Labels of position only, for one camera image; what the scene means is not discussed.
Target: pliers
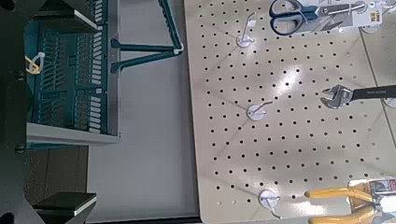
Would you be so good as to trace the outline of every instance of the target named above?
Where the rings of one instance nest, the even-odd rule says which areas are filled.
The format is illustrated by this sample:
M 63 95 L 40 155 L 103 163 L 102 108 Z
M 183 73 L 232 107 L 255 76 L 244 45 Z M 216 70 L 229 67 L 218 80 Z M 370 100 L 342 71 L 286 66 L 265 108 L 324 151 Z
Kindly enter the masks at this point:
M 347 196 L 367 202 L 355 213 L 343 217 L 311 217 L 310 224 L 355 224 L 368 221 L 377 213 L 392 214 L 396 212 L 396 196 L 395 195 L 375 195 L 353 188 L 333 188 L 322 190 L 309 190 L 305 193 L 305 197 L 314 199 L 334 198 L 339 196 Z
M 342 85 L 336 85 L 324 90 L 323 93 L 326 94 L 326 97 L 320 98 L 320 101 L 330 109 L 339 109 L 341 106 L 355 100 L 396 98 L 396 85 L 354 91 Z

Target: label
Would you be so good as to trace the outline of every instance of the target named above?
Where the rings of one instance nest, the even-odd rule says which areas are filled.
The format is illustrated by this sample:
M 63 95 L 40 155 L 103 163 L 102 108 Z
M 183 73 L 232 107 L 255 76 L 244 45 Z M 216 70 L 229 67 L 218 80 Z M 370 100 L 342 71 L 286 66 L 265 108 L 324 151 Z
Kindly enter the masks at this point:
M 395 194 L 396 179 L 372 181 L 370 182 L 370 189 L 372 195 Z
M 370 13 L 371 22 L 381 22 L 379 11 Z

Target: wooden floor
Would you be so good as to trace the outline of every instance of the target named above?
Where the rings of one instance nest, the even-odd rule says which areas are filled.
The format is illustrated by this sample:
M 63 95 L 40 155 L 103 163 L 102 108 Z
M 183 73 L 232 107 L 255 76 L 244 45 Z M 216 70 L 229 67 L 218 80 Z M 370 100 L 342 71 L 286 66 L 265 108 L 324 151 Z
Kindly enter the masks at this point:
M 36 204 L 58 191 L 87 191 L 88 147 L 40 149 L 26 153 L 24 192 Z

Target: yellow pliers handle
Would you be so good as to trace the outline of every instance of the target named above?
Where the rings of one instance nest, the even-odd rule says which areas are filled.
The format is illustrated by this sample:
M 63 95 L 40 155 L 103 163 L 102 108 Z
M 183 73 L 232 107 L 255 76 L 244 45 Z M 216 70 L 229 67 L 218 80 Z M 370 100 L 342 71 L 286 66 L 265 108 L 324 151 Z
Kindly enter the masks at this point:
M 373 197 L 359 189 L 353 188 L 334 188 L 334 189 L 322 189 L 322 190 L 309 190 L 305 193 L 307 198 L 334 198 L 340 196 L 347 196 L 351 198 L 360 199 L 368 203 L 373 203 Z
M 324 198 L 334 198 L 340 196 L 347 196 L 356 199 L 366 201 L 368 203 L 373 203 L 373 197 L 359 189 L 353 188 L 334 188 L 334 189 L 322 189 L 322 190 L 309 190 L 305 193 L 307 198 L 324 199 Z M 355 224 L 362 223 L 363 220 L 374 216 L 376 213 L 373 206 L 366 206 L 354 214 L 344 217 L 311 217 L 309 219 L 310 224 Z
M 344 217 L 311 217 L 309 224 L 358 224 L 376 214 L 372 206 L 366 206 Z

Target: wrench head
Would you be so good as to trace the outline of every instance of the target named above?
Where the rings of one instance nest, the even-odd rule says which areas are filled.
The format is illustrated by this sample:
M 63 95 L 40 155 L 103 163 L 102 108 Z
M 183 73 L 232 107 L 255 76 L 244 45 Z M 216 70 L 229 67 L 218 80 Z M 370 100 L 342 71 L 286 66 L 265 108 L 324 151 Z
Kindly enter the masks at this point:
M 320 98 L 320 101 L 330 109 L 339 109 L 341 106 L 349 103 L 353 95 L 352 90 L 341 85 L 324 90 L 323 93 L 327 96 Z

